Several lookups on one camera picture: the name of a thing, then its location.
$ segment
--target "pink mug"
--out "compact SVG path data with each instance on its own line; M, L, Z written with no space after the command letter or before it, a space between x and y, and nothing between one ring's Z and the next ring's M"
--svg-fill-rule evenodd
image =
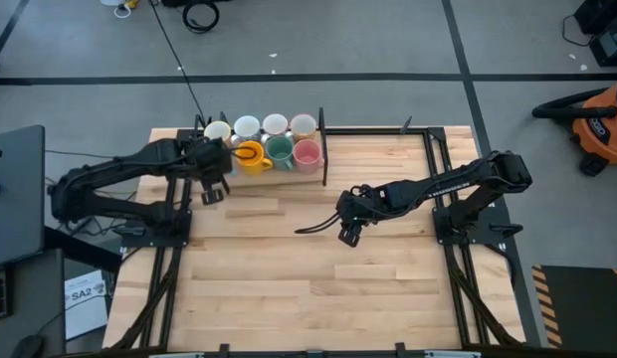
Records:
M293 148L298 170L304 174L312 174L323 166L321 146L312 139L303 139Z

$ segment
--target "mug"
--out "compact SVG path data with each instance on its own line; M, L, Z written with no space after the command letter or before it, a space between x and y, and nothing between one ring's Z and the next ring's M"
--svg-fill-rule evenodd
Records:
M323 165L321 146L312 139L303 139L293 148L298 170L304 174L312 174Z
M293 170L293 141L283 135L269 139L267 156L278 170Z
M267 140L278 135L291 137L291 134L287 132L289 129L289 121L281 114L267 115L265 120L262 121L262 129L265 131L261 139L262 144L265 144Z
M231 143L237 147L242 142L260 141L260 121L252 115L243 115L233 124L236 132L231 137Z
M228 147L231 147L231 126L223 121L215 121L207 124L204 136L210 139L222 138Z
M238 146L238 150L236 150L236 156L238 156L238 164L240 164L245 173L250 175L259 175L263 171L273 168L273 162L265 158L265 149L262 147L262 144L256 141L249 140L241 143Z
M291 133L297 143L303 139L313 139L317 131L317 122L310 114L298 114L291 120Z

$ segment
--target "gray floor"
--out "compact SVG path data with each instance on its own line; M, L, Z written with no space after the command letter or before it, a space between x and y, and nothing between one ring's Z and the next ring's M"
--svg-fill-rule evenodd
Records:
M562 18L581 2L453 0L471 73L617 73L560 38ZM0 34L16 4L0 0ZM441 0L233 0L219 7L220 24L206 35L187 32L177 10L159 7L189 75L459 73ZM574 22L568 34L585 40ZM98 0L30 0L0 61L0 79L180 75L145 1L119 20ZM525 226L516 238L525 272L535 264L617 268L617 167L581 176L578 152L562 129L529 116L544 101L609 85L475 83L492 148L522 154L534 178L526 193L507 197L513 221ZM323 106L332 125L401 124L409 115L413 125L473 125L461 82L195 84L193 90L207 115L224 110L231 120ZM43 124L48 148L58 150L132 152L151 127L187 126L195 113L183 84L0 86L0 132ZM94 162L48 155L47 175ZM55 224L49 214L46 222ZM111 239L96 242L115 250ZM70 268L69 275L83 269ZM539 318L537 307L534 314ZM73 341L69 349L95 349L101 336Z

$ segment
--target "white mug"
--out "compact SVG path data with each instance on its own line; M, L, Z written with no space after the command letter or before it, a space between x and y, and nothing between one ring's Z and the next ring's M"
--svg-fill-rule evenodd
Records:
M227 146L231 146L231 127L223 121L209 123L205 127L204 136L211 139L222 138Z
M231 137L234 147L250 140L260 141L260 121L252 115L243 115L238 118L233 124L233 130L236 132Z
M317 121L310 114L298 114L291 120L291 132L295 143L303 139L313 139L317 131Z
M267 115L265 120L262 121L262 128L265 131L261 139L262 144L267 143L269 139L279 135L284 135L287 138L292 137L292 134L288 132L289 121L281 114Z

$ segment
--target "green mug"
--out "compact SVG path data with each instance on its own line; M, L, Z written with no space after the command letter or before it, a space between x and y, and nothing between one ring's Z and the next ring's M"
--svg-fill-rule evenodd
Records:
M278 170L293 170L293 141L283 135L267 140L267 156Z

